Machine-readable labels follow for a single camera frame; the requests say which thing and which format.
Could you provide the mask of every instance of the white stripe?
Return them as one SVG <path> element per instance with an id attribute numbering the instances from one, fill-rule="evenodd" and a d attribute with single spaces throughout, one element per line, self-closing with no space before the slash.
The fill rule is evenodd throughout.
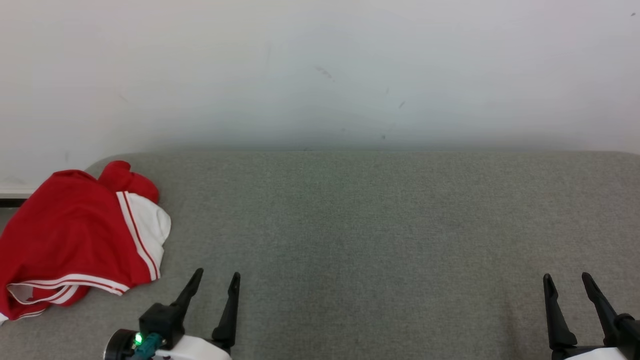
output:
<path id="1" fill-rule="evenodd" d="M 128 286 L 125 286 L 125 285 L 120 284 L 119 282 L 115 282 L 113 280 L 104 279 L 104 278 L 97 277 L 97 276 L 83 275 L 83 274 L 69 274 L 69 275 L 60 277 L 59 279 L 55 279 L 55 280 L 28 280 L 28 281 L 22 281 L 22 282 L 16 282 L 16 283 L 13 283 L 13 284 L 9 284 L 8 286 L 11 286 L 11 285 L 30 285 L 30 286 L 33 286 L 34 288 L 39 288 L 39 289 L 55 289 L 55 288 L 59 288 L 60 286 L 63 286 L 63 285 L 89 285 L 89 286 L 94 286 L 94 287 L 97 287 L 97 288 L 100 287 L 98 284 L 94 284 L 92 282 L 87 282 L 87 281 L 98 282 L 98 283 L 104 285 L 105 287 L 113 288 L 113 289 L 116 289 L 116 290 L 120 290 L 120 292 L 122 292 L 122 293 L 129 289 Z"/>
<path id="2" fill-rule="evenodd" d="M 136 244 L 136 251 L 138 255 L 142 258 L 142 260 L 147 264 L 147 268 L 149 269 L 149 276 L 151 281 L 156 279 L 156 268 L 154 268 L 153 262 L 145 253 L 145 250 L 142 248 L 142 244 L 140 243 L 140 239 L 138 239 L 138 234 L 136 233 L 136 226 L 133 223 L 133 219 L 131 218 L 131 214 L 129 214 L 129 208 L 127 207 L 127 201 L 125 200 L 125 194 L 122 192 L 117 192 L 118 202 L 120 202 L 120 210 L 124 215 L 124 222 L 127 224 L 129 228 L 129 232 L 131 233 L 131 237 L 133 238 L 133 242 Z"/>
<path id="3" fill-rule="evenodd" d="M 57 298 L 56 300 L 50 301 L 50 303 L 51 304 L 64 304 L 67 300 L 71 299 L 71 297 L 74 296 L 74 294 L 76 293 L 78 288 L 79 288 L 78 285 L 71 286 L 66 294 L 62 295 L 61 297 Z"/>
<path id="4" fill-rule="evenodd" d="M 45 310 L 46 309 L 42 309 L 40 311 L 36 311 L 35 313 L 26 313 L 26 314 L 18 316 L 18 319 L 21 319 L 21 318 L 32 318 L 34 316 L 38 316 L 38 315 L 44 313 Z"/>
<path id="5" fill-rule="evenodd" d="M 34 286 L 25 285 L 25 284 L 16 284 L 16 285 L 12 284 L 12 285 L 8 285 L 6 287 L 6 289 L 9 291 L 9 293 L 11 293 L 13 298 L 17 302 L 21 303 L 22 305 L 32 305 L 32 304 L 36 304 L 36 303 L 41 302 L 41 301 L 49 301 L 51 299 L 55 299 L 56 297 L 59 297 L 62 293 L 64 293 L 67 289 L 69 289 L 69 286 L 64 286 L 64 287 L 62 287 L 62 289 L 60 291 L 58 291 L 57 293 L 51 295 L 50 297 L 47 297 L 47 298 L 44 298 L 44 299 L 37 299 L 37 300 L 34 300 L 34 301 L 27 301 L 27 300 L 23 301 L 20 298 L 18 298 L 18 296 L 16 296 L 15 293 L 13 292 L 12 288 L 14 286 L 29 286 L 30 288 L 33 288 Z"/>

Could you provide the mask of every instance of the red fabric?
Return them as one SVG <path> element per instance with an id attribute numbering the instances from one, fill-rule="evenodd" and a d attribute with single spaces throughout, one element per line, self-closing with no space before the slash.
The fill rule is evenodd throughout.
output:
<path id="1" fill-rule="evenodd" d="M 129 168 L 124 161 L 114 161 L 99 180 L 80 170 L 54 173 L 20 207 L 0 236 L 0 313 L 15 320 L 50 305 L 21 304 L 8 291 L 11 283 L 37 279 L 55 286 L 55 280 L 70 274 L 107 279 L 127 288 L 151 281 L 115 192 L 134 192 L 157 202 L 158 191 Z M 62 285 L 34 288 L 29 300 L 54 296 L 61 289 Z M 73 304 L 88 289 L 76 288 L 61 305 Z"/>

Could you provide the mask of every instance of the white wall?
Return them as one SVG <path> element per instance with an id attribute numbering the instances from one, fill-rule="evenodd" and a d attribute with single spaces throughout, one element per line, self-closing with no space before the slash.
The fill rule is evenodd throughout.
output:
<path id="1" fill-rule="evenodd" d="M 0 8 L 0 193 L 183 146 L 640 152 L 636 0 Z"/>

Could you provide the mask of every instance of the gray fabric surface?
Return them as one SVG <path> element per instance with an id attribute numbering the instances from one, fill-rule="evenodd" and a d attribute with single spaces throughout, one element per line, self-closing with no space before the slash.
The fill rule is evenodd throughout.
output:
<path id="1" fill-rule="evenodd" d="M 241 272 L 234 359 L 546 359 L 550 272 L 582 344 L 580 274 L 640 316 L 640 157 L 615 152 L 130 154 L 171 215 L 162 278 L 0 327 L 4 359 L 98 359 L 205 268 L 188 334 Z M 98 175 L 107 160 L 91 167 Z"/>

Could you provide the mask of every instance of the red and white jersey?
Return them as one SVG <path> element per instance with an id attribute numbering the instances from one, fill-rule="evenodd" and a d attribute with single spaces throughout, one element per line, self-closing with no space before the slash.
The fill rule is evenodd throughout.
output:
<path id="1" fill-rule="evenodd" d="M 0 236 L 0 323 L 69 306 L 91 287 L 122 295 L 160 278 L 171 219 L 129 168 L 57 172 L 20 207 Z"/>

